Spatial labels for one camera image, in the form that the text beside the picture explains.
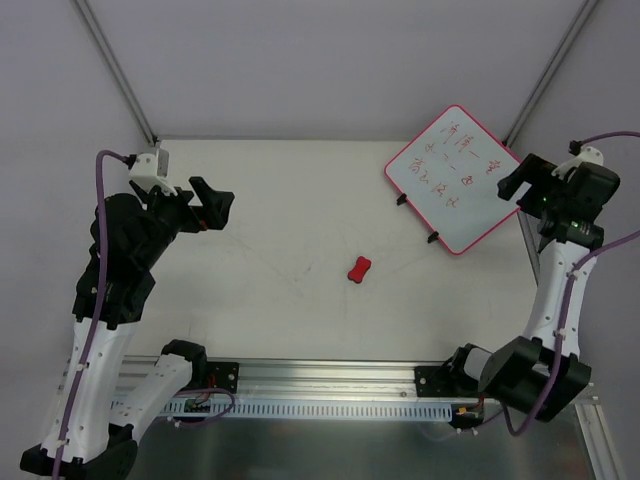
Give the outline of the pink framed whiteboard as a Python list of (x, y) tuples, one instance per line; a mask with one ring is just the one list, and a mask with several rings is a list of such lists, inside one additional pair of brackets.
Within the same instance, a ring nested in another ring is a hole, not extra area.
[(498, 181), (520, 161), (460, 105), (447, 107), (384, 167), (438, 240), (462, 255), (519, 207), (498, 197)]

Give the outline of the red bone-shaped eraser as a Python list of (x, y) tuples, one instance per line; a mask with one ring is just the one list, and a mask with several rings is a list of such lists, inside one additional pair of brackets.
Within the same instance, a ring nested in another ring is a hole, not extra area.
[(347, 279), (355, 284), (361, 284), (372, 266), (372, 261), (364, 256), (359, 256), (351, 270), (347, 273)]

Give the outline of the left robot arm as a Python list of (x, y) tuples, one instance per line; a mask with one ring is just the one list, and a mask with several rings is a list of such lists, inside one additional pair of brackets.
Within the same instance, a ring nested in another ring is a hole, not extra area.
[(194, 176), (187, 190), (158, 186), (104, 198), (90, 233), (90, 261), (76, 285), (73, 350), (50, 432), (25, 450), (20, 468), (51, 479), (124, 479), (142, 437), (179, 391), (206, 386), (203, 346), (165, 345), (151, 373), (111, 404), (120, 369), (155, 286), (152, 269), (181, 233), (223, 229), (235, 196)]

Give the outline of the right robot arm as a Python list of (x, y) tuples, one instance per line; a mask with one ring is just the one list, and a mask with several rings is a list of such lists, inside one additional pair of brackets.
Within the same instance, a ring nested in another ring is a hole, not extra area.
[(459, 396), (500, 402), (504, 412), (531, 422), (549, 422), (581, 393), (591, 369), (580, 359), (579, 322), (584, 292), (604, 245), (596, 219), (620, 186), (596, 148), (585, 146), (555, 165), (535, 154), (498, 183), (502, 200), (539, 222), (539, 277), (523, 333), (490, 352), (466, 344), (433, 375), (438, 386)]

